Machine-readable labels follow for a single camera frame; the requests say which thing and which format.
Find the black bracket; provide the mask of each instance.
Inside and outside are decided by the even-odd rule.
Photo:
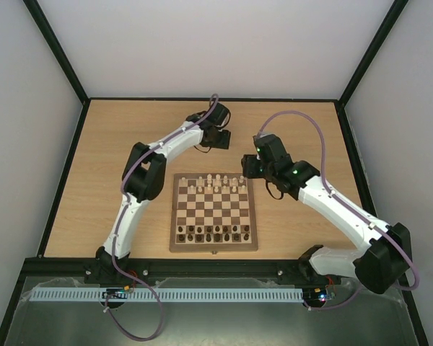
[[[409,230],[397,223],[389,226],[390,236],[412,260],[411,235]],[[384,237],[372,239],[371,246],[361,258],[354,260],[359,281],[374,293],[384,293],[409,269],[408,264],[390,242]]]
[[[122,179],[125,178],[134,163],[149,149],[149,146],[140,142],[134,145],[123,170]],[[143,167],[143,164],[149,164],[149,167]],[[163,154],[151,153],[128,178],[125,191],[135,196],[138,202],[155,199],[164,187],[166,165],[167,159]]]

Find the white cable tray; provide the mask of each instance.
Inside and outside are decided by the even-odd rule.
[[[104,301],[108,288],[34,288],[30,301]],[[165,303],[302,303],[299,288],[156,288]],[[155,302],[146,288],[117,293],[111,301]]]

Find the wooden tabletop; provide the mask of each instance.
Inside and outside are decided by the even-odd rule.
[[[188,149],[167,166],[165,185],[140,221],[131,249],[137,258],[296,259],[312,245],[353,248],[324,217],[289,196],[274,200],[264,181],[254,183],[258,251],[172,253],[169,251],[172,182],[175,173],[242,171],[243,154],[254,154],[252,136],[267,117],[281,110],[312,116],[324,132],[327,178],[359,204],[344,140],[333,103],[222,102],[231,113],[229,150],[202,154]],[[176,129],[186,116],[205,110],[200,101],[93,100],[69,172],[66,187],[45,251],[46,257],[94,257],[110,230],[121,204],[121,175],[131,147],[150,143]],[[278,135],[294,161],[320,167],[320,141],[305,119],[284,115],[266,129]]]

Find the wire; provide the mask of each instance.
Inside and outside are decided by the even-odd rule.
[[[370,220],[368,220],[367,217],[365,217],[364,215],[362,215],[361,213],[359,213],[357,210],[354,210],[353,207],[351,207],[347,202],[345,202],[339,196],[337,196],[336,193],[333,193],[335,191],[332,192],[332,188],[329,186],[327,180],[325,179],[325,139],[324,139],[324,135],[323,135],[323,132],[321,131],[318,123],[315,122],[315,120],[312,119],[309,115],[306,115],[306,114],[304,114],[302,112],[299,112],[297,110],[285,110],[285,111],[282,111],[282,112],[277,112],[276,114],[273,114],[271,117],[269,117],[267,119],[267,121],[261,126],[260,130],[257,133],[257,137],[260,137],[262,135],[263,130],[265,129],[265,127],[275,117],[278,117],[280,115],[285,115],[285,114],[299,115],[300,117],[303,117],[306,120],[310,121],[310,123],[312,123],[312,125],[315,127],[316,131],[318,132],[318,135],[319,135],[319,138],[320,138],[320,146],[321,146],[320,177],[321,177],[321,181],[323,183],[325,191],[327,191],[327,193],[332,198],[334,198],[338,203],[340,203],[343,207],[345,207],[345,209],[347,209],[349,212],[351,212],[352,214],[354,214],[357,218],[359,218],[365,224],[367,224],[368,226],[371,225],[372,222]],[[414,284],[412,286],[401,286],[401,285],[399,285],[397,283],[394,283],[393,286],[395,286],[396,288],[398,288],[400,290],[415,290],[417,287],[419,287],[420,275],[419,275],[419,271],[417,270],[417,268],[414,265],[414,263],[411,261],[411,259],[409,258],[409,256],[404,252],[404,250],[398,245],[398,243],[396,243],[396,241],[394,241],[393,238],[391,238],[388,234],[386,234],[386,232],[384,232],[378,226],[374,226],[373,229],[376,230],[377,233],[380,234],[383,238],[385,238],[386,240],[388,240],[388,242],[396,249],[396,251],[398,251],[398,253],[402,256],[402,258],[404,258],[404,260],[406,261],[406,263],[408,264],[408,266],[411,268],[412,273],[414,274]]]
[[[204,153],[204,154],[207,154],[211,150],[211,146],[209,147],[209,150],[207,150],[207,151],[201,150],[197,146],[194,146],[194,148],[196,148],[197,151],[200,151],[201,153]]]
[[[166,137],[166,139],[162,142],[162,145],[165,145],[166,143],[168,143],[169,141],[171,141],[174,137],[178,136],[179,134],[186,132],[187,130],[190,130],[191,128],[194,128],[195,126],[199,125],[200,123],[202,123],[205,119],[207,119],[207,117],[214,111],[215,107],[218,104],[218,94],[213,94],[210,97],[210,101],[209,101],[209,109],[207,110],[207,112],[199,119],[197,120],[195,123],[192,123],[186,127],[183,128],[179,128],[178,130],[176,130],[174,133],[171,133],[168,137]],[[140,283],[141,285],[143,285],[145,288],[147,288],[148,290],[151,291],[152,295],[156,298],[157,303],[159,304],[159,308],[160,308],[160,321],[159,321],[159,325],[157,326],[157,329],[155,330],[154,333],[152,333],[150,336],[148,337],[137,337],[133,334],[131,334],[130,332],[128,332],[125,328],[123,328],[121,326],[121,324],[117,321],[117,319],[115,318],[115,316],[113,315],[112,311],[109,309],[108,307],[108,302],[109,299],[112,297],[112,295],[109,295],[106,297],[105,300],[105,312],[107,312],[110,317],[113,319],[115,325],[117,326],[117,328],[121,331],[122,334],[124,334],[126,337],[134,340],[134,341],[149,341],[154,339],[157,335],[160,334],[160,332],[162,331],[162,327],[164,324],[164,318],[165,318],[165,311],[164,311],[164,306],[162,304],[162,302],[160,301],[159,296],[157,295],[156,291],[149,286],[147,283],[145,283],[143,280],[139,279],[139,278],[135,278],[133,275],[128,274],[127,272],[123,271],[121,268],[119,268],[119,266],[117,265],[117,262],[115,260],[115,245],[117,243],[117,237],[118,237],[118,232],[119,232],[119,228],[120,228],[120,224],[121,221],[123,220],[123,217],[125,216],[125,213],[127,211],[128,206],[131,203],[131,197],[130,195],[125,191],[125,185],[127,183],[127,181],[130,179],[130,176],[133,174],[134,170],[143,162],[143,160],[145,160],[145,158],[147,158],[150,154],[152,154],[154,151],[156,151],[158,148],[160,148],[160,144],[156,145],[153,148],[150,148],[145,154],[143,154],[128,170],[127,174],[125,174],[125,177],[122,180],[122,184],[121,184],[121,192],[123,195],[126,196],[127,199],[127,203],[125,204],[125,206],[123,207],[121,214],[119,215],[119,218],[117,220],[117,223],[115,224],[115,228],[114,228],[114,234],[113,234],[113,246],[111,249],[111,257],[112,257],[112,262],[113,262],[113,266],[114,268],[123,276],[126,276],[127,278],[132,279],[133,281],[136,281],[137,283]]]

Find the wooden chessboard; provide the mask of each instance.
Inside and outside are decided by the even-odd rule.
[[[257,249],[250,179],[230,173],[175,174],[171,252]]]

